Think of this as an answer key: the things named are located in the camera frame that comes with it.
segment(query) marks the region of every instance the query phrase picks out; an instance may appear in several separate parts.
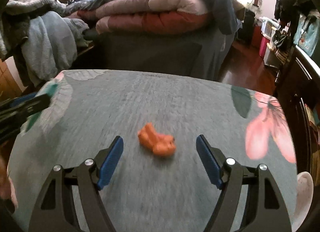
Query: teal bag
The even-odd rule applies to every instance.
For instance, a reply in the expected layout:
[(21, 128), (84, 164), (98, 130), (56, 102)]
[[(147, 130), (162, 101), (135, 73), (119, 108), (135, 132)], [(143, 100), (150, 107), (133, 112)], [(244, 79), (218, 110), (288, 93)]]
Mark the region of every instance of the teal bag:
[(320, 66), (320, 18), (315, 15), (300, 15), (293, 43)]

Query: bed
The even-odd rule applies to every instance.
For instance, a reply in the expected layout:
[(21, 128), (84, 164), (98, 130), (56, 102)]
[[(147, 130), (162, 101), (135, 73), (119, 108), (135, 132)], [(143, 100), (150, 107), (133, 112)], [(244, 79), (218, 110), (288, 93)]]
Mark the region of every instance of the bed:
[[(78, 1), (60, 0), (67, 5)], [(79, 52), (72, 69), (135, 70), (216, 81), (235, 33), (222, 34), (214, 22), (180, 35), (98, 34), (92, 28), (85, 33), (85, 39), (93, 42)]]

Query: orange object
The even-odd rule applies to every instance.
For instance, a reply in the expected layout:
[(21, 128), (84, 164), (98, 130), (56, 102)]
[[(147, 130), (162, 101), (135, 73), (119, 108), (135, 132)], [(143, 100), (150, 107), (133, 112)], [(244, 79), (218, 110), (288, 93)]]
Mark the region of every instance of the orange object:
[(141, 145), (152, 150), (158, 156), (170, 156), (176, 151), (172, 135), (159, 134), (152, 123), (147, 123), (140, 131), (138, 138)]

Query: blue gripper pad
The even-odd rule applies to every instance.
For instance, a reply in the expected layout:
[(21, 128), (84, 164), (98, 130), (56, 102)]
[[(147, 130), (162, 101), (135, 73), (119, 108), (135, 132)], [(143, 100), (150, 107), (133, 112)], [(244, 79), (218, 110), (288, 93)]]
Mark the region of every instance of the blue gripper pad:
[(198, 136), (196, 139), (196, 150), (207, 172), (207, 175), (209, 176), (211, 184), (214, 184), (218, 189), (221, 189), (223, 181), (220, 177), (220, 166), (201, 136)]
[(109, 184), (122, 152), (123, 139), (119, 137), (100, 168), (99, 180), (97, 182), (98, 190), (102, 190), (104, 186)]

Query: gray leaf print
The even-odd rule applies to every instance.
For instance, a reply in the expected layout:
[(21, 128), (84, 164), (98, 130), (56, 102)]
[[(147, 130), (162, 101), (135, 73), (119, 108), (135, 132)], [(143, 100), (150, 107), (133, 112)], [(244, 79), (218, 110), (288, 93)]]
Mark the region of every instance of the gray leaf print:
[(98, 75), (104, 74), (107, 70), (68, 70), (64, 72), (65, 76), (75, 80), (94, 79)]
[(39, 119), (39, 126), (44, 135), (47, 135), (63, 117), (70, 104), (72, 92), (71, 85), (65, 79), (62, 79), (59, 82), (58, 90), (51, 98), (50, 107), (42, 111)]

